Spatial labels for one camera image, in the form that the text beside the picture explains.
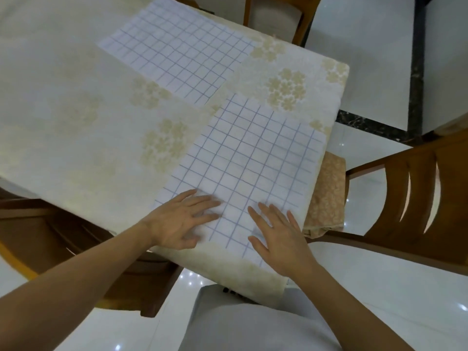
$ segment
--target grid paper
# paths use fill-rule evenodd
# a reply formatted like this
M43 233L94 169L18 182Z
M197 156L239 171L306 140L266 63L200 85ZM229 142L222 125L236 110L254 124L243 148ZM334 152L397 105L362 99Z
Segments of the grid paper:
M273 203L294 213L309 205L304 192L325 144L325 135L307 124L232 94L158 193L155 208L192 188L213 194L224 202L214 209L222 217L197 234L269 269L247 239L263 240L247 207Z
M174 0L155 0L98 46L201 107L255 42Z

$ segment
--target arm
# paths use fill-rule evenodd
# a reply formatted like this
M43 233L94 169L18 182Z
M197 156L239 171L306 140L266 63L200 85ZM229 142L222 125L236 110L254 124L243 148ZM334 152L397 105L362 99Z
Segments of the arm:
M249 241L268 265L301 288L343 350L413 350L318 264L291 212L286 218L274 205L267 207L259 203L258 206L272 226L251 207L249 213L268 247L254 236L249 236Z
M112 283L154 245L194 248L184 239L217 214L194 215L219 205L210 196L181 193L118 236L55 266L0 299L0 350L53 350L91 312Z

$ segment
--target finger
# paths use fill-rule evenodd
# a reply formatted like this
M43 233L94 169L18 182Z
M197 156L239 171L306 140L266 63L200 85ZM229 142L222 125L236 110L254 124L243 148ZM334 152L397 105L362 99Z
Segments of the finger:
M194 236L190 239L181 239L177 244L177 250L193 249L200 240L199 236Z
M288 211L286 214L288 216L289 222L291 223L292 227L295 230L300 232L301 228L299 228L299 224L297 224L296 218L294 217L294 215L292 215L291 211Z
M255 209L253 209L252 207L249 206L247 208L247 211L249 212L250 217L254 220L255 224L257 224L257 226L259 227L259 229L262 231L263 235L266 238L267 235L270 233L272 227L269 226L268 223L265 221L265 219L263 219L260 216L260 214L255 212Z
M205 202L200 202L196 205L193 205L190 207L190 211L192 214L198 214L200 212L203 212L207 209L217 207L221 204L220 201L205 201Z
M275 205L270 205L270 209L275 212L275 214L278 216L279 220L285 225L288 225L288 220L284 216L284 214L279 210L279 208Z
M268 263L268 260L270 258L270 251L260 241L260 239L252 235L249 236L247 239L249 239L249 242L252 244L254 250L261 256L262 259L265 260L266 263Z
M196 188L189 189L188 191L185 191L185 192L182 192L182 193L176 195L169 202L182 202L184 199L186 199L187 197L190 197L191 195L194 195L195 193L196 193Z
M216 213L204 214L200 217L193 218L193 226L206 224L208 222L218 219L219 217L220 215Z
M261 202L258 203L258 207L260 208L262 213L268 218L273 227L278 226L281 223L281 220L279 220L278 216L269 207L267 207Z
M213 198L213 196L211 196L211 195L198 195L196 197L190 197L190 198L186 199L184 201L184 205L192 206L192 205L196 205L196 204L198 204L200 202L209 201L212 198Z

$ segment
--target hand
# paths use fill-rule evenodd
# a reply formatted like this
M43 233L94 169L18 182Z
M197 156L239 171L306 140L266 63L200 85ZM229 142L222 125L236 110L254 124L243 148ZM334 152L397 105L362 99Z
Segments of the hand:
M288 218L286 218L274 205L267 207L259 203L258 207L272 226L269 226L252 207L248 210L265 236L267 246L255 236L249 236L249 241L272 269L282 276L295 280L305 268L310 269L311 265L318 264L291 211L287 212Z
M151 246L158 245L175 250L195 248L200 237L188 237L189 230L218 219L219 214L194 216L221 204L214 201L210 195L190 197L195 193L196 189L191 189L175 196L139 222L149 231Z

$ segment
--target cream tablecloth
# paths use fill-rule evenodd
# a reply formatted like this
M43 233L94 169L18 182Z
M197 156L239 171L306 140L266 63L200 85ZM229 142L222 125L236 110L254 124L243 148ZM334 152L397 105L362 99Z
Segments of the cream tablecloth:
M150 211L228 91L310 123L328 138L349 71L205 14L258 47L197 109L96 45L150 2L0 0L0 176L115 233ZM286 284L210 243L155 251L263 304L273 306Z

